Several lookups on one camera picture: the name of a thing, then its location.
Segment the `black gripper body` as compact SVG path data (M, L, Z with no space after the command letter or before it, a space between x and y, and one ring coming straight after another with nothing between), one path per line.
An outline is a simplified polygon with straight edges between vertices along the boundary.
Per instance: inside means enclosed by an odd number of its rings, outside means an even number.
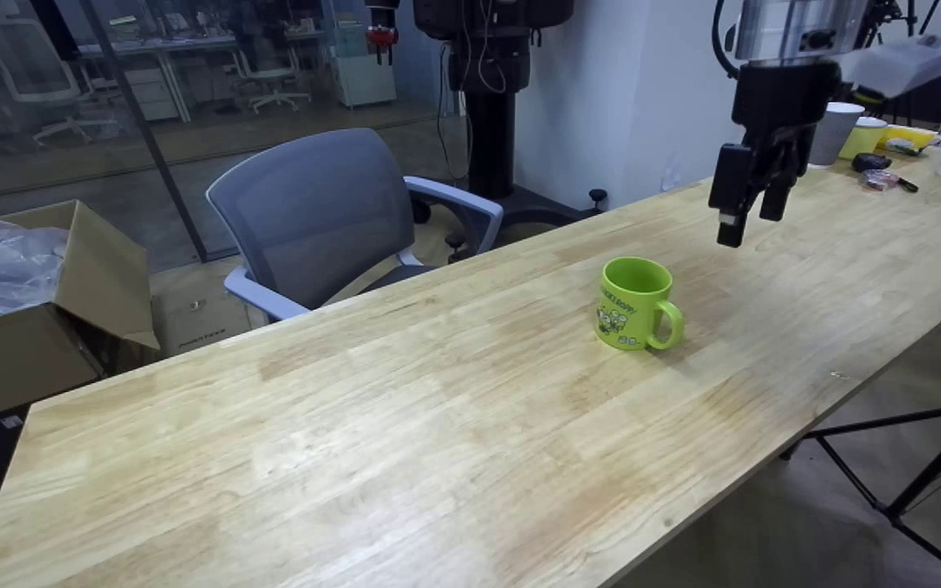
M732 98L732 120L741 126L741 151L769 153L795 148L796 153L808 153L836 84L841 65L828 59L741 65Z

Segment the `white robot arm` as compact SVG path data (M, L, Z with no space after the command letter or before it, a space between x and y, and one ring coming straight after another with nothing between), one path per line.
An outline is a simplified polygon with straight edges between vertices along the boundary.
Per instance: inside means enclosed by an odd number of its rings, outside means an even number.
M741 0L735 33L720 28L723 9L726 0L714 0L710 42L735 82L741 140L720 151L710 205L720 212L714 242L737 247L753 205L769 223L784 218L867 0Z

